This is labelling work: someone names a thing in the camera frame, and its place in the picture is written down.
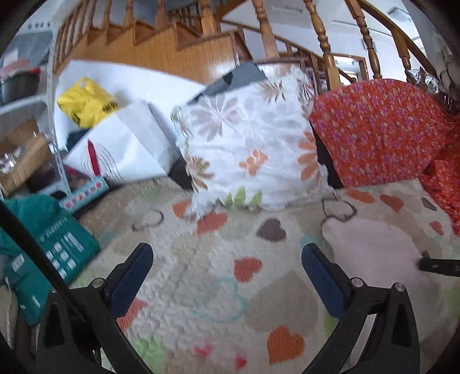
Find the teal box with coloured dots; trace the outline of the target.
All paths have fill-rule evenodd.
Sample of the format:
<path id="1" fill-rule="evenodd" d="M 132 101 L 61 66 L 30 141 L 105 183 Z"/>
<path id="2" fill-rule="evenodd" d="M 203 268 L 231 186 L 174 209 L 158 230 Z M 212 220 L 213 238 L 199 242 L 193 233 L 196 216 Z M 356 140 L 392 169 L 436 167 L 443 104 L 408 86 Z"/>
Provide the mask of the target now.
<path id="1" fill-rule="evenodd" d="M 107 182 L 99 176 L 59 201 L 59 206 L 68 213 L 75 213 L 109 191 Z"/>

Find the orange floral cloth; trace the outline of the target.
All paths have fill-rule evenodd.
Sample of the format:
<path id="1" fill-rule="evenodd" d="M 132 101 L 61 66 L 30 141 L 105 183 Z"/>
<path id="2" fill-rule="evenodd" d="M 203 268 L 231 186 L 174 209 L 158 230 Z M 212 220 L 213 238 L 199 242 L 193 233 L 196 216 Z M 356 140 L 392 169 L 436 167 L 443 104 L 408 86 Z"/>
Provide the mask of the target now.
<path id="1" fill-rule="evenodd" d="M 453 232 L 459 236 L 460 141 L 456 125 L 440 153 L 420 177 L 421 184 L 451 219 Z"/>

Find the teal fabric bundle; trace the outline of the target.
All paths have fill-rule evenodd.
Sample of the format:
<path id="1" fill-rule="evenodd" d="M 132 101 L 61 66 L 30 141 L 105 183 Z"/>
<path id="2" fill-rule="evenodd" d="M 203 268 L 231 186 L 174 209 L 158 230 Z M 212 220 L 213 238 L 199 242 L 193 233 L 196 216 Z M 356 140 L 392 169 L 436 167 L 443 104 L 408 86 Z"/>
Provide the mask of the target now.
<path id="1" fill-rule="evenodd" d="M 58 201 L 47 195 L 30 194 L 17 199 L 5 199 L 3 202 L 36 240 L 46 229 L 68 216 Z"/>

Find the white floral pillow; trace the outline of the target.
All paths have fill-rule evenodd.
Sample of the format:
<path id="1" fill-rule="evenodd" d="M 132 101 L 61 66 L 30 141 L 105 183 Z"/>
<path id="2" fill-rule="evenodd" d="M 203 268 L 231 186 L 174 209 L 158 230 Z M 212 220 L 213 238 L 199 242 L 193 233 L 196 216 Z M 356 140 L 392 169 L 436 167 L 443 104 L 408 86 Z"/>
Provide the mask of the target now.
<path id="1" fill-rule="evenodd" d="M 329 196 L 309 122 L 315 92 L 298 66 L 173 109 L 191 178 L 188 217 L 218 207 L 284 210 Z"/>

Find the grey cushion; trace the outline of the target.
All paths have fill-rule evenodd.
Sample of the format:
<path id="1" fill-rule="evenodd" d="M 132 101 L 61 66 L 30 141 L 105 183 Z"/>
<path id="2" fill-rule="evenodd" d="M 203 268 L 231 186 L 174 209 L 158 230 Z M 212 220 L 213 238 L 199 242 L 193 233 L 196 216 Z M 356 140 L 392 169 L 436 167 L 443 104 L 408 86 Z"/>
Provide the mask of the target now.
<path id="1" fill-rule="evenodd" d="M 210 86 L 206 87 L 187 104 L 195 104 L 200 98 L 212 97 L 230 90 L 248 86 L 251 83 L 258 83 L 267 77 L 253 62 L 246 62 L 231 72 L 225 74 Z"/>

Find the brown cardboard box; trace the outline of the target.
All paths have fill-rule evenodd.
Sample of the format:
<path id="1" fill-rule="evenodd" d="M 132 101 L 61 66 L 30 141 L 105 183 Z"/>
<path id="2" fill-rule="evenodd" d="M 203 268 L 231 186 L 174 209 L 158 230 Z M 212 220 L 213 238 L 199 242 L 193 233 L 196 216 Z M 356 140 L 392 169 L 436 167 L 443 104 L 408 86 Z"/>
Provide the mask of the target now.
<path id="1" fill-rule="evenodd" d="M 29 117 L 1 140 L 1 193 L 11 196 L 40 167 L 52 160 L 50 143 L 40 132 L 37 121 Z"/>

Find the green cardboard box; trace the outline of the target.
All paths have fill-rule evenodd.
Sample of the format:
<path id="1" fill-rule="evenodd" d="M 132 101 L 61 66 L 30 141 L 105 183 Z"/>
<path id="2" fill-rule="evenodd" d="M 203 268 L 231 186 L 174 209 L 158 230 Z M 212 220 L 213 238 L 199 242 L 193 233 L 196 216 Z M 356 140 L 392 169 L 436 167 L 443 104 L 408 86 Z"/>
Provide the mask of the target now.
<path id="1" fill-rule="evenodd" d="M 27 226 L 26 229 L 67 285 L 80 276 L 100 251 L 97 239 L 67 213 L 57 214 L 42 228 Z M 8 259 L 5 277 L 27 324 L 33 327 L 40 322 L 51 285 L 4 231 L 1 232 L 1 254 Z"/>

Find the orange floral pillow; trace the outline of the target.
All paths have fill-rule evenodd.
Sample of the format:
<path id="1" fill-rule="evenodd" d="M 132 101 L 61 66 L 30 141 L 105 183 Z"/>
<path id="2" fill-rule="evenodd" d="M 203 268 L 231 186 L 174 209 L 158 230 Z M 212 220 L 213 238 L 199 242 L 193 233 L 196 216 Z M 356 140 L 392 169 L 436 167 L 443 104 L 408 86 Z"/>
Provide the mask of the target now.
<path id="1" fill-rule="evenodd" d="M 373 79 L 317 97 L 310 124 L 343 186 L 351 188 L 418 178 L 459 117 L 409 83 Z"/>

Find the white metal shelf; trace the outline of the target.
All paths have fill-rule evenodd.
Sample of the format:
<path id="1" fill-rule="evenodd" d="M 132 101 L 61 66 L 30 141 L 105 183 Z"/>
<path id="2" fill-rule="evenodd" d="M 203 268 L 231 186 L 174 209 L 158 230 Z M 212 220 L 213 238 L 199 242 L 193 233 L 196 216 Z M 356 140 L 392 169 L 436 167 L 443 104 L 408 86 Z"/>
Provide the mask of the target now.
<path id="1" fill-rule="evenodd" d="M 68 196 L 54 124 L 51 31 L 16 35 L 1 56 L 1 198 Z"/>

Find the heart patterned quilt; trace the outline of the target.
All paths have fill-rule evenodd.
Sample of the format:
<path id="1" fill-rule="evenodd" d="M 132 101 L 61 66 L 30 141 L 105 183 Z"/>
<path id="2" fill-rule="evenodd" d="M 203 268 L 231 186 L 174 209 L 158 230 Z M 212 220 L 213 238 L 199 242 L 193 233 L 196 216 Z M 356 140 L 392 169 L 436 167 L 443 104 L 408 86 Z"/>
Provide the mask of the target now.
<path id="1" fill-rule="evenodd" d="M 335 263 L 321 231 L 330 218 L 396 226 L 420 258 L 459 257 L 450 218 L 417 180 L 350 188 L 280 212 L 222 210 L 197 221 L 184 218 L 190 197 L 173 182 L 141 182 L 110 192 L 79 218 L 101 252 L 78 287 L 107 276 L 141 242 L 154 250 L 150 273 L 118 324 L 155 373 L 301 373 L 337 325 L 301 263 L 311 242 Z M 441 286 L 453 332 L 445 343 L 419 340 L 423 371 L 459 325 L 459 280 L 428 275 Z"/>

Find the yellow plastic bag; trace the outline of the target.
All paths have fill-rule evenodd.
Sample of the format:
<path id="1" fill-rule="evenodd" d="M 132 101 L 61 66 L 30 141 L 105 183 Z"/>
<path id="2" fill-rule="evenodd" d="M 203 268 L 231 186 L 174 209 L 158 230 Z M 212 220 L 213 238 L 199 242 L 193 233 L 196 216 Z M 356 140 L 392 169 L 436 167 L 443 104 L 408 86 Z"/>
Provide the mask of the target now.
<path id="1" fill-rule="evenodd" d="M 57 99 L 59 109 L 81 129 L 91 129 L 120 108 L 97 82 L 83 77 Z"/>

